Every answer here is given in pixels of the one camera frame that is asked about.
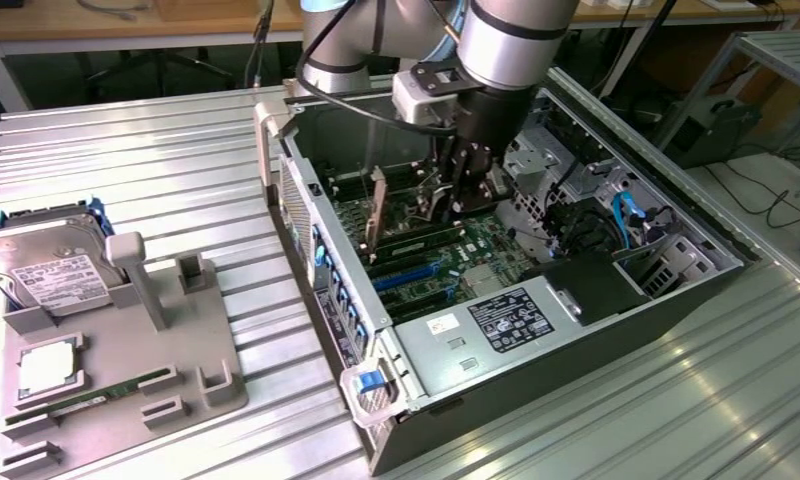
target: hard drive label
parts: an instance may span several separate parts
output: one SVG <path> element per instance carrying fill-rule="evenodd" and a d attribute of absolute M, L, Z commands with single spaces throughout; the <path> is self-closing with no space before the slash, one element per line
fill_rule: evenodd
<path fill-rule="evenodd" d="M 554 331 L 524 288 L 472 305 L 468 311 L 498 353 Z"/>
<path fill-rule="evenodd" d="M 11 276 L 47 309 L 106 296 L 106 284 L 87 255 L 15 268 Z"/>

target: blue pcie slot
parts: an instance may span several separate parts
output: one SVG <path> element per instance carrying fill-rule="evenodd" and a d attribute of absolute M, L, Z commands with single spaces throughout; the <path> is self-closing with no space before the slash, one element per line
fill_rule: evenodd
<path fill-rule="evenodd" d="M 425 267 L 416 268 L 414 270 L 394 275 L 393 277 L 376 280 L 373 282 L 373 288 L 377 292 L 381 292 L 389 288 L 394 288 L 400 285 L 405 285 L 406 283 L 429 278 L 438 272 L 438 266 L 440 262 L 433 262 Z"/>

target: robotic arm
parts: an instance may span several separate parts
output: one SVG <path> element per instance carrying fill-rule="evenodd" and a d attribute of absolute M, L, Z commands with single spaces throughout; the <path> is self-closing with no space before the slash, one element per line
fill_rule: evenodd
<path fill-rule="evenodd" d="M 370 51 L 384 55 L 425 58 L 394 76 L 393 103 L 406 126 L 438 122 L 454 128 L 436 142 L 441 187 L 421 202 L 424 215 L 444 220 L 450 212 L 485 208 L 509 194 L 498 167 L 579 0 L 469 0 L 466 8 L 462 2 L 436 1 L 456 23 L 464 14 L 458 59 L 448 59 L 444 44 L 452 41 L 426 2 L 341 2 L 349 15 L 313 51 L 304 77 L 328 92 L 366 86 L 368 41 L 380 47 Z M 328 14 L 306 14 L 306 42 L 316 38 L 308 29 L 322 29 Z"/>

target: hard drive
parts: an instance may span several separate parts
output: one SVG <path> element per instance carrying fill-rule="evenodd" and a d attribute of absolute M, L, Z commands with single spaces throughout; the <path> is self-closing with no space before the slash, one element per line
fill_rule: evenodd
<path fill-rule="evenodd" d="M 97 201 L 0 212 L 0 289 L 14 309 L 39 305 L 65 316 L 110 302 L 107 289 L 126 282 L 106 261 L 110 228 Z"/>

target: sheet metal panel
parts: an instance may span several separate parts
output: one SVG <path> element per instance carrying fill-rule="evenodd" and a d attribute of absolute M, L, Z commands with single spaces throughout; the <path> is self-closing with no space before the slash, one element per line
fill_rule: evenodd
<path fill-rule="evenodd" d="M 62 478 L 148 478 L 149 472 L 156 478 L 366 477 L 364 450 L 265 216 L 250 120 L 242 115 L 218 129 L 213 119 L 217 105 L 245 111 L 253 97 L 226 92 L 3 119 L 0 206 L 43 207 L 94 193 L 115 229 L 152 237 L 150 269 L 170 265 L 181 252 L 202 251 L 220 270 L 248 380 L 242 410 Z M 89 139 L 89 124 L 117 136 Z M 214 148 L 232 142 L 242 158 L 228 164 L 229 152 Z M 202 166 L 202 158 L 218 164 Z M 144 176 L 133 168 L 146 164 L 153 168 Z M 660 341 L 384 478 L 760 475 L 800 477 L 800 284 L 771 261 Z"/>

